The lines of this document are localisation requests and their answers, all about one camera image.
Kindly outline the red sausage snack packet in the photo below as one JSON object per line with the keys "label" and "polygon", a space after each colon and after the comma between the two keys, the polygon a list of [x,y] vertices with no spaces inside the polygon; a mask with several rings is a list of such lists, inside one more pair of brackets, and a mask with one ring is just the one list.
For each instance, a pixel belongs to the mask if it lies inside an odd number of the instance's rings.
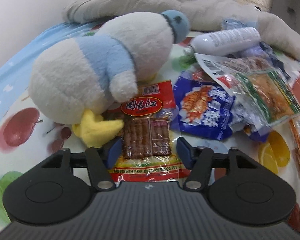
{"label": "red sausage snack packet", "polygon": [[170,80],[139,87],[129,102],[115,103],[106,120],[120,119],[121,154],[108,157],[109,173],[122,181],[182,181],[189,175],[176,151],[179,108]]}

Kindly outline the blue spicy snack bag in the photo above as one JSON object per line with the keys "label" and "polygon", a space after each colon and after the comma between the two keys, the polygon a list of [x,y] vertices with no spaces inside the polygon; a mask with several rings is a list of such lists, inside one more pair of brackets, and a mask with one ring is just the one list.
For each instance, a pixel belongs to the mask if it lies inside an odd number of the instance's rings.
{"label": "blue spicy snack bag", "polygon": [[244,131],[251,140],[267,140],[269,129],[258,112],[242,105],[203,71],[181,72],[173,92],[181,131],[211,140],[225,140]]}

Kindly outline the green bean cartilage snack packet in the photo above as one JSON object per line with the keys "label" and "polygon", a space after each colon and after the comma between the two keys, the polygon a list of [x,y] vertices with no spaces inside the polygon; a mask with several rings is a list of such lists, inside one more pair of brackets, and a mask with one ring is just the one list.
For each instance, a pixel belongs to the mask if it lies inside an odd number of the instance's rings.
{"label": "green bean cartilage snack packet", "polygon": [[237,91],[249,96],[268,126],[300,115],[300,104],[284,77],[275,70],[236,73]]}

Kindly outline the fruit print tablecloth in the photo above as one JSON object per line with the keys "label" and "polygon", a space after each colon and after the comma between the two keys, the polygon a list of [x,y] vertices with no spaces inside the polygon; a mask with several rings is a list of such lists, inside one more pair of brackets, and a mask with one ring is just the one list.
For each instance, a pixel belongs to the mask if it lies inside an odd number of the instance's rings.
{"label": "fruit print tablecloth", "polygon": [[[2,194],[7,185],[21,174],[33,168],[50,156],[60,146],[71,149],[72,153],[82,152],[85,145],[68,126],[56,124],[40,113],[29,97],[27,86],[33,61],[51,45],[65,38],[93,36],[102,24],[98,22],[80,24],[58,24],[37,36],[30,44],[12,57],[0,69],[0,231],[10,222],[2,204]],[[200,32],[192,31],[188,39],[174,45],[169,61],[161,68],[153,83],[170,80],[172,85],[180,72],[190,66],[190,60],[183,57],[183,48],[192,37]],[[286,180],[296,191],[300,206],[300,173],[295,156],[294,138],[289,123],[275,128],[291,150],[290,162],[279,169],[279,176]],[[240,150],[258,160],[258,143],[250,140],[244,133],[238,132],[226,141],[211,141],[182,134],[194,145],[212,146],[217,152],[226,152],[230,146],[239,146]],[[150,177],[146,168],[143,176],[146,181],[178,181],[183,183],[189,171],[176,161],[160,162],[162,167],[155,168],[159,175]]]}

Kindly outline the white blue plush penguin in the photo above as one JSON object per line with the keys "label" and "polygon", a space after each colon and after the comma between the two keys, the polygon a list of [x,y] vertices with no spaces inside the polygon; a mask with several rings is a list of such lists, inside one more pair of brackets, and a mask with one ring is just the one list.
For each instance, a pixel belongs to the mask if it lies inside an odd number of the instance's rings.
{"label": "white blue plush penguin", "polygon": [[177,10],[116,17],[92,36],[43,51],[32,66],[29,96],[46,117],[71,125],[86,146],[99,148],[124,126],[102,114],[134,98],[138,84],[155,77],[189,32],[188,18]]}

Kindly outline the clear barcode snack packet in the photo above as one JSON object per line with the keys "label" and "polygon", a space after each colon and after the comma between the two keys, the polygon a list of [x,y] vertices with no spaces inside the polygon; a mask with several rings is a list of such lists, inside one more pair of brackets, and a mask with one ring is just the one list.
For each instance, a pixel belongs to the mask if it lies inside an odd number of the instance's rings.
{"label": "clear barcode snack packet", "polygon": [[274,70],[267,60],[259,57],[231,59],[198,53],[194,57],[202,70],[230,96],[243,93],[240,78]]}

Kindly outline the white spray bottle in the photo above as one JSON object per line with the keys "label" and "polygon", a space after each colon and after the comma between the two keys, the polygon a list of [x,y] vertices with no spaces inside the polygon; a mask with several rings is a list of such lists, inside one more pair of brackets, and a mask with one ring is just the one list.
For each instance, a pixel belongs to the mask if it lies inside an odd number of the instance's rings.
{"label": "white spray bottle", "polygon": [[259,45],[260,33],[253,27],[200,34],[184,48],[185,55],[225,56]]}

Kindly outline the blue facial tissue pack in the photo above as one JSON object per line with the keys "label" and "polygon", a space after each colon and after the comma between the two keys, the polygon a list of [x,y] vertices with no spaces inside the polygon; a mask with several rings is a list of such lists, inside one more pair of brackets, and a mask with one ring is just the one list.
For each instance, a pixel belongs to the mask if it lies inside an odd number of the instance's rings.
{"label": "blue facial tissue pack", "polygon": [[[223,22],[221,23],[222,30],[239,29],[245,27],[253,27],[256,29],[258,27],[258,22],[240,21],[235,18],[224,18]],[[226,57],[230,57],[233,59],[252,56],[267,60],[273,67],[280,69],[287,80],[290,79],[290,76],[285,71],[283,62],[277,58],[271,46],[269,46],[265,42],[260,41],[259,44],[254,47],[226,55]]]}

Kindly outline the grey blanket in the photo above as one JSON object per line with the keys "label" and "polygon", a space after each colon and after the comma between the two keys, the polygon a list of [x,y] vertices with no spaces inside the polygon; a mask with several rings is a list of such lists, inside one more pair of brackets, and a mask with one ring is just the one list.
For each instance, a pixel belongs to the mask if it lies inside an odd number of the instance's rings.
{"label": "grey blanket", "polygon": [[225,18],[256,22],[262,41],[300,61],[300,34],[278,16],[237,0],[74,0],[63,10],[63,18],[84,24],[107,16],[138,11],[160,13],[170,9],[184,13],[195,31],[216,31]]}

